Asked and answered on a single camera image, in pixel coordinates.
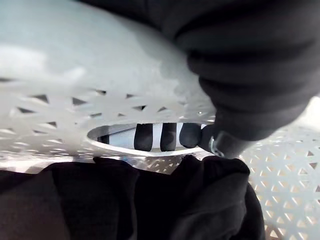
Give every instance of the finger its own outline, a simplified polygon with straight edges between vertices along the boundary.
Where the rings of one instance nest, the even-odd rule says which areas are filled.
[[[162,125],[160,149],[162,152],[174,151],[177,145],[177,124],[164,123]]]
[[[185,148],[195,148],[201,140],[201,124],[184,123],[180,131],[179,141]]]
[[[134,149],[149,152],[153,144],[153,125],[137,124],[134,135]]]

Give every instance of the triangular hole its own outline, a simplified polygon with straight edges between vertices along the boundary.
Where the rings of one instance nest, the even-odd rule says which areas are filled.
[[[310,165],[313,169],[316,169],[318,163],[317,163],[317,162],[310,162],[309,165]]]
[[[275,213],[273,211],[266,211],[266,213],[269,215],[270,218],[273,218]]]
[[[168,108],[166,108],[166,107],[162,107],[162,108],[160,108],[159,110],[158,110],[158,113],[160,113],[160,112],[162,112],[162,111],[164,111],[164,110],[167,110]]]
[[[75,106],[80,106],[80,105],[86,104],[86,103],[87,103],[86,101],[83,101],[81,99],[78,99],[78,98],[75,98],[75,97],[72,98],[72,104],[75,105]]]
[[[308,172],[304,169],[304,168],[301,168],[298,175],[307,175]]]
[[[284,224],[284,223],[285,223],[284,220],[283,220],[281,217],[278,217],[278,219],[276,220],[276,222],[277,222],[278,224]]]
[[[95,90],[95,91],[101,96],[105,96],[107,94],[107,91],[103,91],[103,90]]]
[[[57,128],[57,123],[55,121],[41,123],[40,125],[45,128],[48,128],[48,129],[56,129]]]
[[[48,104],[49,103],[49,100],[47,98],[47,96],[45,94],[43,95],[34,95],[34,96],[31,96],[31,98],[33,99],[36,99],[42,103],[45,103],[45,104]]]
[[[125,96],[125,99],[130,99],[130,98],[133,98],[135,95],[132,95],[132,94],[127,94],[126,96]]]
[[[285,209],[293,209],[293,208],[294,208],[294,206],[293,206],[290,202],[288,202],[288,201],[286,201],[286,202],[284,203],[283,207],[284,207]]]
[[[10,78],[4,78],[4,77],[0,77],[0,83],[9,83],[12,82],[13,80]]]
[[[277,186],[274,185],[274,186],[272,186],[271,191],[277,193],[277,192],[279,192],[279,189]]]
[[[47,133],[44,132],[44,131],[38,131],[38,130],[33,130],[33,132],[34,132],[35,134],[47,134]]]
[[[278,176],[284,177],[286,175],[286,173],[282,170],[279,170],[278,172]]]
[[[35,113],[35,111],[29,110],[29,109],[25,109],[25,108],[22,108],[22,107],[18,107],[18,110],[23,114],[34,114]]]
[[[296,225],[299,228],[306,228],[307,227],[306,224],[301,220],[299,220]]]
[[[270,237],[273,237],[273,238],[278,238],[278,235],[276,234],[275,230],[272,230],[271,233],[270,233]]]
[[[94,118],[97,118],[97,117],[100,117],[100,116],[102,116],[102,113],[101,113],[101,112],[90,115],[90,117],[93,118],[93,119],[94,119]]]
[[[62,144],[62,139],[51,139],[51,140],[47,140],[50,143],[55,143],[55,144]]]
[[[291,191],[290,191],[291,193],[299,193],[300,192],[300,189],[297,187],[297,186],[292,186],[292,188],[291,188]]]
[[[278,227],[279,232],[284,236],[287,232],[287,230],[285,230],[284,228],[280,228]]]
[[[307,157],[312,157],[314,154],[311,151],[308,151],[308,154],[306,155]]]
[[[294,219],[294,215],[292,213],[285,213],[284,215],[289,221],[292,221]]]
[[[272,207],[272,203],[271,203],[270,200],[267,200],[267,201],[265,202],[265,205],[266,205],[267,207]]]
[[[143,110],[143,109],[145,109],[145,107],[146,107],[146,105],[143,105],[143,106],[134,106],[134,107],[133,107],[133,109],[135,109],[135,110],[138,110],[138,111],[141,111],[141,112],[142,112],[142,110]]]
[[[10,128],[0,129],[0,133],[3,133],[3,134],[16,134],[15,131],[11,127]]]

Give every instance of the white plastic surface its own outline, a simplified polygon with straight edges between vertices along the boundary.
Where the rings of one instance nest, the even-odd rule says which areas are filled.
[[[69,0],[2,0],[0,29],[0,151],[199,151],[148,153],[87,137],[104,125],[213,121],[186,56],[157,31]]]
[[[268,239],[319,239],[319,109],[315,98],[295,124],[241,155]],[[155,30],[71,0],[0,1],[0,168],[36,173],[51,162],[122,156],[170,174],[181,154],[208,153],[136,151],[87,134],[114,124],[211,123],[214,114],[186,56]]]

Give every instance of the perforated plastic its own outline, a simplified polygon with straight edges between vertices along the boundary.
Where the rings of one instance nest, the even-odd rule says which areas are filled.
[[[0,30],[1,169],[36,173],[51,162],[119,156],[170,174],[180,155],[208,154],[136,151],[87,136],[113,124],[214,121],[185,55],[155,30],[69,0],[1,0]],[[312,104],[240,157],[268,239],[319,239],[319,98]]]

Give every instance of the black fabric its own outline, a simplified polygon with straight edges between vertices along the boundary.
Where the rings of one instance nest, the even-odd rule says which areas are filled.
[[[81,1],[154,26],[184,50],[217,108],[216,131],[266,138],[320,92],[318,0]]]
[[[0,238],[265,239],[249,170],[238,159],[188,155],[171,175],[95,162],[54,163],[36,175],[0,171]]]

